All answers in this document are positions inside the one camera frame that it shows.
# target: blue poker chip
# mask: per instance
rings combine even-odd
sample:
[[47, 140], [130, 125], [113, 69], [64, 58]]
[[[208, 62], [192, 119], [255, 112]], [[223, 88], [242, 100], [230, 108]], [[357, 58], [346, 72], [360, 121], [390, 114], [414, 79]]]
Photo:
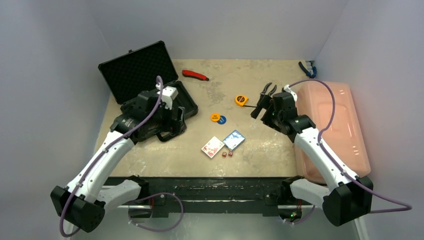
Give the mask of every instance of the blue poker chip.
[[223, 125], [227, 122], [227, 119], [225, 118], [225, 116], [221, 115], [221, 118], [217, 121], [217, 123]]

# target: marble surface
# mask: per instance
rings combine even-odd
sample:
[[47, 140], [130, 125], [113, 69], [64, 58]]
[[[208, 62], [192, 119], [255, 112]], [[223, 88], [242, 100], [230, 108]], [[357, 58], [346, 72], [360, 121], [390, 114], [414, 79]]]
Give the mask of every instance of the marble surface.
[[[199, 107], [198, 114], [186, 120], [187, 131], [162, 143], [157, 137], [139, 142], [118, 163], [111, 176], [140, 175], [147, 177], [288, 177], [296, 175], [294, 146], [281, 133], [250, 117], [253, 108], [240, 107], [236, 95], [249, 98], [256, 105], [266, 83], [277, 84], [277, 93], [289, 83], [306, 79], [299, 60], [259, 59], [175, 59], [179, 81], [182, 81]], [[187, 69], [206, 75], [210, 81], [183, 77]], [[113, 120], [121, 114], [111, 95], [101, 125], [96, 147], [103, 142]], [[224, 115], [220, 125], [210, 120], [212, 113]], [[238, 130], [246, 140], [232, 157], [223, 158], [224, 147], [209, 158], [201, 148], [213, 137], [223, 140]]]

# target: case lid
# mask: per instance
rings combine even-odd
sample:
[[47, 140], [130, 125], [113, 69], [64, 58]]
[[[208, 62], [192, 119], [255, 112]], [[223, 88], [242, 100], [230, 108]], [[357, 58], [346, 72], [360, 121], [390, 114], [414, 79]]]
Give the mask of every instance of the case lid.
[[103, 62], [98, 69], [118, 104], [137, 97], [141, 91], [155, 89], [158, 75], [164, 85], [178, 79], [163, 41]]

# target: cable clip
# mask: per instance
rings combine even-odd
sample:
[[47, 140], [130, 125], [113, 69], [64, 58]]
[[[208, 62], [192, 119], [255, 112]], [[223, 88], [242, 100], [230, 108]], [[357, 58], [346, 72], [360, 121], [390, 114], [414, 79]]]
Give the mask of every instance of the cable clip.
[[295, 102], [298, 100], [298, 95], [297, 95], [294, 91], [292, 91], [292, 90], [290, 89], [290, 87], [289, 87], [289, 85], [288, 85], [288, 84], [287, 84], [287, 85], [285, 85], [282, 89], [283, 89], [285, 92], [288, 92], [289, 94], [291, 94], [291, 95], [293, 96], [293, 99], [294, 99], [294, 101], [295, 101]]

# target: red utility knife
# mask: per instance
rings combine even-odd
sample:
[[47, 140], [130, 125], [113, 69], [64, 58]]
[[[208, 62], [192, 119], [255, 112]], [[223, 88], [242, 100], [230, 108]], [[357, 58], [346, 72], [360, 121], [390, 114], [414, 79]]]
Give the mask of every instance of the red utility knife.
[[190, 70], [182, 70], [182, 75], [187, 78], [199, 79], [200, 81], [209, 81], [209, 78], [205, 75]]

